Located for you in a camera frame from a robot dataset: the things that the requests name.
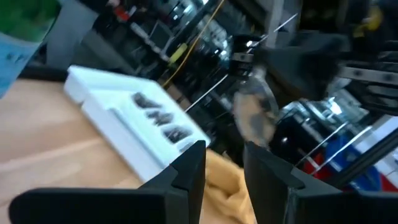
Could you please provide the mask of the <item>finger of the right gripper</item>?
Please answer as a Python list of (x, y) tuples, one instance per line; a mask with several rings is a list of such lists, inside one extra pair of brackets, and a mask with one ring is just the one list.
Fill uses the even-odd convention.
[(349, 50), (345, 35), (297, 33), (282, 47), (256, 49), (253, 64), (264, 67), (266, 80), (293, 98), (322, 100)]

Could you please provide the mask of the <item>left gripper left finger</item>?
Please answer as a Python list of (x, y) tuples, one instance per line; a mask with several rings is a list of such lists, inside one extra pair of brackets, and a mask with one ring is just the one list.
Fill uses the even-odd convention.
[(197, 141), (137, 189), (39, 188), (16, 196), (12, 224), (199, 224), (206, 149)]

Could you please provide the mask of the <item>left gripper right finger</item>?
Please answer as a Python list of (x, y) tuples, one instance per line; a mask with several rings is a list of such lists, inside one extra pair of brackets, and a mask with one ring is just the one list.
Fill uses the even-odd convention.
[(244, 176), (257, 224), (398, 224), (398, 193), (342, 192), (253, 142)]

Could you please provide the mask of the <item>silver cutlery handle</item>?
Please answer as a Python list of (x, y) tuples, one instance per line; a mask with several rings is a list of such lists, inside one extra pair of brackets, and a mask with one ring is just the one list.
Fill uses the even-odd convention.
[(233, 115), (236, 126), (247, 142), (267, 148), (275, 131), (279, 106), (266, 82), (267, 70), (254, 68), (234, 94)]

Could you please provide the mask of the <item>yellow cloth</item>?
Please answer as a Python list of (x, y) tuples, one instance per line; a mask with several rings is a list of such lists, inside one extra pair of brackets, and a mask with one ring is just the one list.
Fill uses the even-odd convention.
[(206, 150), (205, 195), (223, 215), (240, 224), (255, 224), (243, 168), (211, 149)]

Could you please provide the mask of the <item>white cutlery tray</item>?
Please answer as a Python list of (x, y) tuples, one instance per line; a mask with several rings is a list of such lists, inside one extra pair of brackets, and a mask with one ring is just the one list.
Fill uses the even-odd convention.
[[(155, 81), (72, 65), (64, 91), (143, 182), (162, 172), (193, 143), (208, 135)], [(161, 108), (140, 108), (131, 100), (142, 93)], [(163, 131), (176, 126), (192, 134), (170, 142)]]

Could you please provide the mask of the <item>blue and red object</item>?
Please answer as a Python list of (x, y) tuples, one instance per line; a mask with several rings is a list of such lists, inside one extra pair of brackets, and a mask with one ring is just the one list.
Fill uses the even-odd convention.
[(365, 152), (353, 140), (333, 137), (303, 170), (338, 189), (398, 192), (398, 130)]

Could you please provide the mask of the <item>green glass water bottle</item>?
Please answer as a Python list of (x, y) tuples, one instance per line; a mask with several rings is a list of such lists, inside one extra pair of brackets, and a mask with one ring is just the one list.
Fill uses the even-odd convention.
[(57, 0), (0, 0), (0, 98), (40, 47), (60, 8)]

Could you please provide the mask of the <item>black table frame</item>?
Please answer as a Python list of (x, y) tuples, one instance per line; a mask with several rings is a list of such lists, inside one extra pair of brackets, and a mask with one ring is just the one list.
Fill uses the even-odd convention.
[(326, 181), (338, 189), (345, 187), (354, 179), (363, 175), (371, 166), (386, 157), (398, 146), (398, 129), (388, 134), (373, 147), (360, 155), (347, 168)]

